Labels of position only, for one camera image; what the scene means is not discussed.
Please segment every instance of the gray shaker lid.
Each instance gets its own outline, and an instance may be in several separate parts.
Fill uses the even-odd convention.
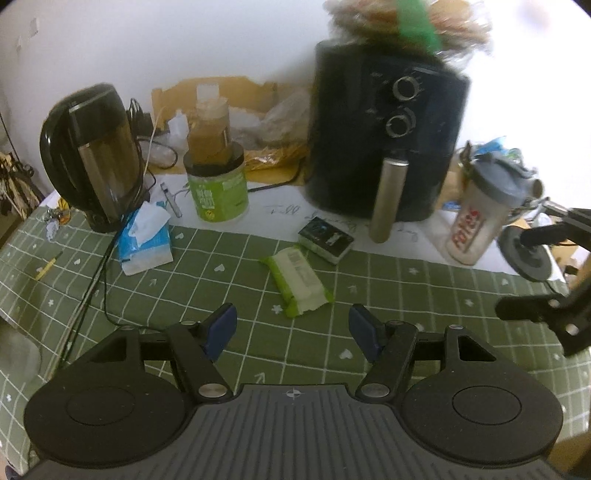
[[[511,208],[523,205],[533,175],[534,172],[496,152],[478,155],[472,163],[471,179],[480,191]]]

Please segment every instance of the electric kettle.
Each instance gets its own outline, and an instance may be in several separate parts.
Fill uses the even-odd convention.
[[[96,232],[117,231],[147,194],[143,160],[112,85],[100,83],[61,100],[43,123],[39,146],[53,186]]]

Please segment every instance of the control dial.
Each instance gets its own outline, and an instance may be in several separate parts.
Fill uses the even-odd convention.
[[[386,122],[386,133],[390,138],[400,138],[408,135],[414,128],[415,120],[411,111],[398,111]]]
[[[420,85],[413,77],[400,77],[392,85],[392,94],[401,102],[408,102],[418,95]]]

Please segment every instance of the blue tissue package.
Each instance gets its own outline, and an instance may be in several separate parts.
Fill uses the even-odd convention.
[[[157,202],[156,205],[165,208],[164,202]],[[125,275],[134,275],[173,261],[168,224],[164,225],[150,240],[138,247],[135,237],[129,235],[137,213],[136,210],[132,214],[117,243],[119,261]]]

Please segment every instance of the crosshair logo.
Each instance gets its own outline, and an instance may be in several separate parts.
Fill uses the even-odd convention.
[[[300,395],[303,395],[303,393],[301,391],[296,390],[295,388],[292,388],[291,390],[288,390],[287,392],[285,392],[285,394],[288,397],[290,397],[292,400],[295,400]]]

